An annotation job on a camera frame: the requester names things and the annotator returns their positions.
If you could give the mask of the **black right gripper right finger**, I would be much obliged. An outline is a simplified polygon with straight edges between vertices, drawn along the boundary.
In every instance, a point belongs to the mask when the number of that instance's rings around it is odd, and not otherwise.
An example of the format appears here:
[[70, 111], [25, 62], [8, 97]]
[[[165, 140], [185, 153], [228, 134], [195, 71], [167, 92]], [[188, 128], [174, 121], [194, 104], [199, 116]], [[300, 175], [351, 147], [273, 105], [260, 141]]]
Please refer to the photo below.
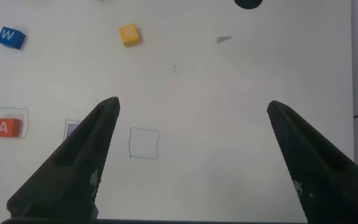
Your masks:
[[358, 165], [289, 106], [267, 113], [309, 222], [358, 222]]

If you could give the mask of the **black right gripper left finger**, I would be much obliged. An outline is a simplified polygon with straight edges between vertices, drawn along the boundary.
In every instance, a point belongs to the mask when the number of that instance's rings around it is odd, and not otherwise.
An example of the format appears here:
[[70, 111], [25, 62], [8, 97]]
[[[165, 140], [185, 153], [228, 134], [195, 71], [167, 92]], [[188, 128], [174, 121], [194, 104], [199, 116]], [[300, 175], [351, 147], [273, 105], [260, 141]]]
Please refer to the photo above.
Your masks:
[[92, 220], [112, 134], [117, 97], [101, 101], [7, 201], [13, 218]]

